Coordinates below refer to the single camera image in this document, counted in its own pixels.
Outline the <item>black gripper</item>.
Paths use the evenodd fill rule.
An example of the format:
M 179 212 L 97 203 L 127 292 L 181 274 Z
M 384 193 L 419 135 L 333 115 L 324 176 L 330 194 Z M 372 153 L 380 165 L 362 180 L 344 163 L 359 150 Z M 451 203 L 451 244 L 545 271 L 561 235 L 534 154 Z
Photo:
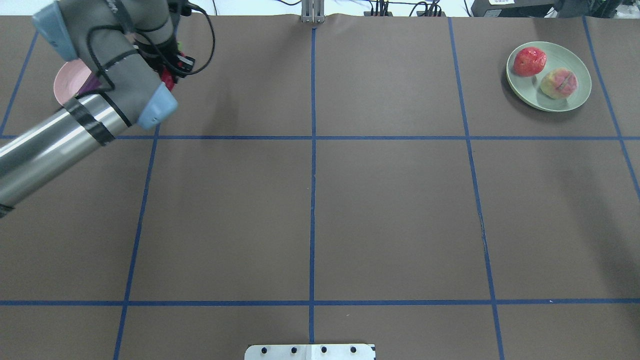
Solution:
M 147 66 L 163 81 L 176 81 L 194 73 L 195 59 L 179 50 L 174 35 L 167 41 L 155 43 L 148 32 L 137 31 L 134 33 L 134 45 Z

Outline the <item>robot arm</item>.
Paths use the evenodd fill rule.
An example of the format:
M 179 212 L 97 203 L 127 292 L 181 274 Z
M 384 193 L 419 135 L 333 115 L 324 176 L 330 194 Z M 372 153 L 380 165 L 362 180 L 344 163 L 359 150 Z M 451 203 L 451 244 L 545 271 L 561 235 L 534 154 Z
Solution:
M 1 216 L 132 126 L 151 129 L 178 101 L 194 59 L 178 47 L 187 0 L 53 0 L 32 23 L 60 57 L 91 75 L 61 108 L 1 148 Z

